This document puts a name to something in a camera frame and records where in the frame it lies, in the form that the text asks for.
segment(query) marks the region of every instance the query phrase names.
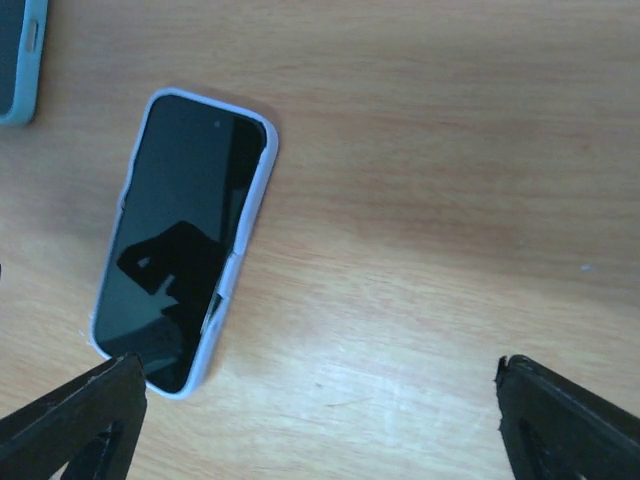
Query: phone case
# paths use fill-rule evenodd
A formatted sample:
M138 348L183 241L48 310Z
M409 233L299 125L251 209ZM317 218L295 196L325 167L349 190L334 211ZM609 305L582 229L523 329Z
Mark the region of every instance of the phone case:
M24 15L22 18L22 28L14 29L10 25L3 25L3 20L10 22L11 16L16 13L15 10L20 8L20 2L8 1L11 6L7 6L5 19L0 19L0 28L4 29L5 35L12 36L19 34L19 42L17 43L17 59L15 60L15 81L14 72L11 75L5 75L4 82L7 82L6 94L11 96L13 100L10 107L0 111L0 125L23 125L28 123L33 117L36 107L36 98L38 95L38 76L40 73L40 59L42 57L42 46L44 43L45 26L47 22L47 0L24 0ZM14 63L16 52L13 49L12 41L2 42L0 45L0 61ZM11 49L11 51L2 51L3 48Z
M147 385L151 390L165 397L178 400L178 399L186 398L188 395L190 395L202 383L202 381L206 376L208 366L216 346L216 342L218 340L218 337L220 336L220 332L224 325L224 321L226 319L229 306L231 304L231 297L233 295L233 291L235 289L238 276L240 274L242 261L244 260L244 255L247 250L251 232L253 230L253 225L258 216L258 210L262 203L262 198L267 188L267 183L271 175L271 171L273 170L273 165L275 163L276 155L278 152L278 135L273 124L269 122L266 118L264 118L262 115L237 105L232 105L230 103L226 103L220 100L215 100L213 98L205 97L196 93L188 92L186 90L182 90L180 88L173 88L173 87L161 89L151 97L151 99L147 103L145 113L140 125L140 129L138 131L138 137L135 142L133 151L131 153L127 178L125 180L124 188L120 194L120 199L118 201L118 205L116 209L116 219L115 219L114 228L111 234L109 253L105 260L102 281L101 281L100 288L98 290L96 304L94 305L93 313L91 314L91 321L90 321L90 328L89 328L90 341L93 347L104 358L110 358L110 355L100 348L95 338L95 318L96 318L96 312L99 307L100 292L103 289L103 285L107 275L107 270L109 268L109 260L112 257L112 255L115 254L114 242L116 238L116 233L120 225L122 212L123 212L123 210L121 209L121 205L123 204L123 201L131 185L135 160L136 160L137 152L140 147L142 136L147 124L149 112L155 100L165 95L181 96L199 103L203 103L205 105L211 105L213 107L217 107L217 108L234 112L240 115L244 115L246 117L252 118L260 122L266 132L266 146L262 151L262 154L258 161L256 173L253 177L253 180L251 181L244 207L240 213L240 220L238 222L238 228L237 228L235 241L233 243L232 253L227 257L227 260L222 270L222 275L220 276L220 280L218 282L218 287L216 288L212 296L210 307L209 307L209 313L206 315L203 322L200 343L196 350L195 358L194 358L191 370L189 372L187 381L185 383L185 386L183 387L182 390L180 390L177 393L170 393L157 388L155 385L153 385L150 382L147 382ZM219 301L216 303L215 300L217 296L220 296L220 298L219 298ZM157 330L158 328L163 328L163 327L162 325L150 325L150 328Z

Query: smartphone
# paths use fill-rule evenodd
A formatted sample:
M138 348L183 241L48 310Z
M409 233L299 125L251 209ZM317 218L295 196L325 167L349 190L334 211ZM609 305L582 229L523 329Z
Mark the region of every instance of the smartphone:
M0 0L0 125L33 117L47 0Z
M90 336L106 358L137 353L166 397L204 379L277 151L248 109L179 88L147 104Z

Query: teal phone case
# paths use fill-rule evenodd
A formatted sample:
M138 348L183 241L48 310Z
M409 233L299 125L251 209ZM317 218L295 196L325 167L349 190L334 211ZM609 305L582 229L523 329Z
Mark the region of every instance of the teal phone case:
M33 117L47 0L0 0L0 125Z

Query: phone screen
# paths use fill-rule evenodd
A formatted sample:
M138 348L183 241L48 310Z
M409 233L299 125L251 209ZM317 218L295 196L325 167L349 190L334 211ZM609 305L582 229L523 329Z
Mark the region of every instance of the phone screen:
M152 104L94 313L111 356L140 355L147 379L175 393L265 147L253 119L177 95Z
M13 105L25 0L0 0L0 115Z

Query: table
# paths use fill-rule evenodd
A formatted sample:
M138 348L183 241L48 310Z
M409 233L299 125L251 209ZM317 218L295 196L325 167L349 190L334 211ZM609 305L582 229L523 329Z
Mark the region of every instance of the table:
M640 415L640 7L619 0L51 2L0 131L0 415L87 345L148 97L277 112L216 360L149 392L129 477L508 479L498 357Z

